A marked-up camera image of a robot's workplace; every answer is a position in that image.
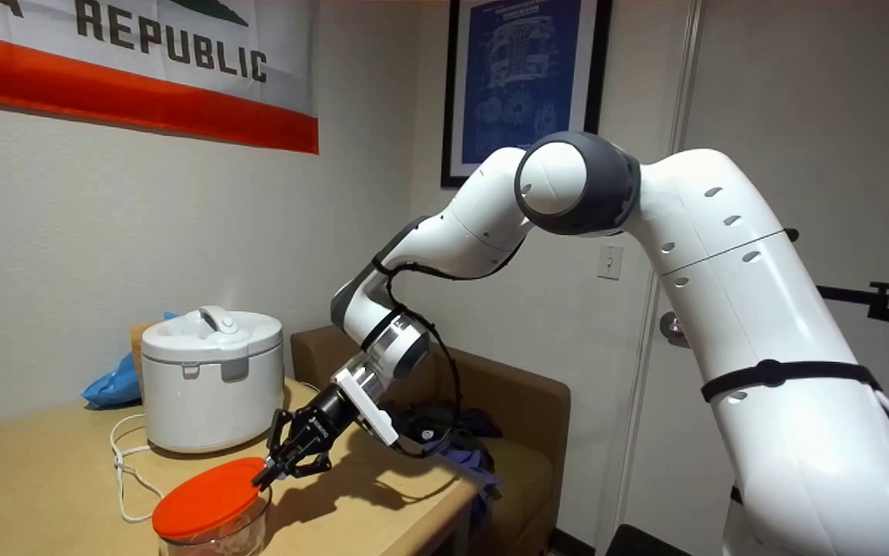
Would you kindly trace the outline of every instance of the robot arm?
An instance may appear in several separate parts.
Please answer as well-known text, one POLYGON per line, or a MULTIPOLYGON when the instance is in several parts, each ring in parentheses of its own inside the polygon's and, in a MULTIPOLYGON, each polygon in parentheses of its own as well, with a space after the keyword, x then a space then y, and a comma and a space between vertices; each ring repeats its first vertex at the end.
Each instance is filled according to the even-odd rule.
POLYGON ((641 166, 583 133, 497 152, 333 298, 331 318, 360 352, 272 439, 257 486, 296 477, 352 421, 393 445, 378 406, 429 347, 393 274, 486 277, 532 225, 630 232, 645 247, 735 462, 746 539, 787 554, 889 554, 889 415, 762 195, 718 152, 641 166))

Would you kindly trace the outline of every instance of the white rice cooker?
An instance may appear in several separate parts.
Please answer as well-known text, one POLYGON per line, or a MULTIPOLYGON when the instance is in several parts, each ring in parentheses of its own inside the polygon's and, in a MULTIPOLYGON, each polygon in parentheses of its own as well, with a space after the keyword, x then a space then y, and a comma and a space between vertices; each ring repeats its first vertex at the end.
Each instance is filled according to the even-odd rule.
POLYGON ((142 335, 145 433, 211 455, 261 437, 280 397, 280 321, 204 307, 142 335))

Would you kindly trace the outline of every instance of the red stripe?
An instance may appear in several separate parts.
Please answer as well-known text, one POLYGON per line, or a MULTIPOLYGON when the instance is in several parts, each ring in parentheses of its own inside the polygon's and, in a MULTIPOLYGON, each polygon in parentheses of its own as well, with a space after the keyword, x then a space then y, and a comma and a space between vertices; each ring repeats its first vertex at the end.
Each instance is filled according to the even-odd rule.
POLYGON ((317 152, 309 113, 150 81, 0 40, 0 104, 56 117, 317 152))

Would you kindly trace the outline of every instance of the picture frame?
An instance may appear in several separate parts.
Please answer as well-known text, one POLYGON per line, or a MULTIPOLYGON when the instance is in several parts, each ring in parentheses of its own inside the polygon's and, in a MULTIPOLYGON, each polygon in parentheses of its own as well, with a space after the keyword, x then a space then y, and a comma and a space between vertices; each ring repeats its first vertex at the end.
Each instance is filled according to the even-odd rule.
POLYGON ((497 148, 599 130, 611 0, 451 0, 440 184, 497 148))

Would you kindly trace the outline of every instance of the wooden table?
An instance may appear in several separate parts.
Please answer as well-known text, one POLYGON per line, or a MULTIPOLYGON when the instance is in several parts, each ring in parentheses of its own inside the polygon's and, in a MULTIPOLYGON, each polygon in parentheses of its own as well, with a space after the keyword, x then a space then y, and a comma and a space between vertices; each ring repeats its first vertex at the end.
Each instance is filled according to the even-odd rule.
MULTIPOLYGON (((309 387, 284 382, 288 408, 301 408, 309 397, 309 387)), ((115 501, 109 433, 140 412, 64 406, 0 426, 0 556, 157 554, 150 525, 123 523, 115 501)), ((145 445, 145 428, 118 445, 145 445)), ((245 455, 260 457, 265 448, 257 441, 215 457, 142 450, 130 462, 173 492, 193 474, 245 455)), ((474 486, 445 462, 400 457, 357 426, 343 433, 331 457, 331 474, 274 482, 265 554, 425 554, 464 530, 474 486)), ((134 512, 150 512, 157 505, 136 482, 125 482, 123 493, 134 512)))

